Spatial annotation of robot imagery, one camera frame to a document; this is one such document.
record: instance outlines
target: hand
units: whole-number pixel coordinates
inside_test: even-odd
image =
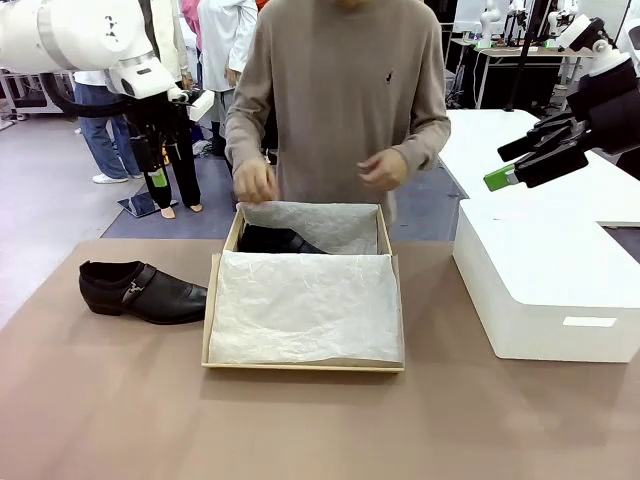
[[[400,152],[388,148],[376,153],[358,167],[362,169],[360,178],[370,187],[390,191],[409,179],[409,167]]]
[[[224,67],[224,78],[227,79],[229,85],[236,88],[236,85],[238,85],[238,82],[240,81],[240,72],[231,70],[229,67]]]
[[[263,157],[242,163],[233,174],[233,189],[238,200],[262,203],[278,199],[276,175]]]
[[[191,90],[193,88],[193,77],[190,73],[182,74],[182,89]]]

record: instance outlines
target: blue floor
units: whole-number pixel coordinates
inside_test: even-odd
[[[233,220],[231,178],[224,160],[216,157],[196,159],[202,191],[201,213],[177,205],[177,218],[166,220],[159,213],[134,218],[121,213],[103,235],[106,238],[226,238]],[[176,185],[169,169],[172,185]],[[392,229],[394,240],[450,240],[457,201],[453,182],[441,168],[420,172],[399,189],[398,219]],[[177,187],[174,198],[180,200]]]

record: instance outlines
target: man's right hand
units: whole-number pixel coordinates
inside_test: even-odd
[[[238,200],[262,203],[278,199],[278,183],[271,165],[262,157],[246,160],[233,174]]]

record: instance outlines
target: white storage bin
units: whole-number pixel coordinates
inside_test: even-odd
[[[500,358],[629,362],[640,265],[595,222],[460,204],[454,258]]]

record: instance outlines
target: shoe heel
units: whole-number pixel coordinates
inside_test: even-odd
[[[89,305],[89,310],[99,315],[113,315],[114,317],[118,317],[122,315],[122,311],[118,310],[117,308],[105,307],[102,305],[91,305],[91,304],[87,304],[87,305]]]

